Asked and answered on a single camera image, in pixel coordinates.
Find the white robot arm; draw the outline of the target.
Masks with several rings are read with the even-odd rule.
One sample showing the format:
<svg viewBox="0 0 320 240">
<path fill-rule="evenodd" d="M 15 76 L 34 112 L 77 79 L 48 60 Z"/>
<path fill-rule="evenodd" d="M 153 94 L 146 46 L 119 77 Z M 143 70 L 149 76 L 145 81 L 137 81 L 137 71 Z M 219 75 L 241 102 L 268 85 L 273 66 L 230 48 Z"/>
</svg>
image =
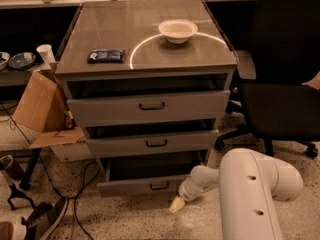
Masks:
<svg viewBox="0 0 320 240">
<path fill-rule="evenodd" d="M 215 186 L 223 240 L 283 240 L 274 203 L 295 200 L 303 190 L 303 180 L 288 162 L 236 148 L 223 156 L 217 169 L 195 166 L 181 183 L 170 211 L 179 211 Z"/>
</svg>

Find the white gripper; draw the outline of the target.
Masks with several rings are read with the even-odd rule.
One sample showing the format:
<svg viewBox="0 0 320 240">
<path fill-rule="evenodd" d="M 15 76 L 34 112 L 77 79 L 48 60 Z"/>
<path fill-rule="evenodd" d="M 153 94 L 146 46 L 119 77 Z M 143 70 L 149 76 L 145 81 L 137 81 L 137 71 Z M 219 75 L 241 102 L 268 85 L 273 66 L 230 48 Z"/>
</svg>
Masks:
<svg viewBox="0 0 320 240">
<path fill-rule="evenodd" d="M 176 196 L 170 207 L 169 211 L 171 213 L 177 213 L 185 206 L 186 202 L 191 202 L 199 197 L 203 193 L 203 188 L 195 184 L 191 178 L 185 179 L 179 187 L 179 196 Z"/>
</svg>

